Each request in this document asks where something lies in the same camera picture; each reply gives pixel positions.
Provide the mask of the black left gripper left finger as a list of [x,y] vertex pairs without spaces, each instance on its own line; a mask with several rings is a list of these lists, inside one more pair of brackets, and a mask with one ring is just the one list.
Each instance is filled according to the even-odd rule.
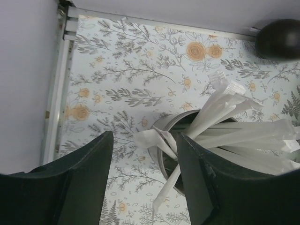
[[28,173],[1,175],[1,224],[99,224],[112,153],[113,133],[106,131]]

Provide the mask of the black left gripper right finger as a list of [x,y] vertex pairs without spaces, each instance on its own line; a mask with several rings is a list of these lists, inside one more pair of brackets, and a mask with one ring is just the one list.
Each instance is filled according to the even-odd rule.
[[183,133],[176,143],[191,224],[299,224],[299,170],[268,175],[232,163]]

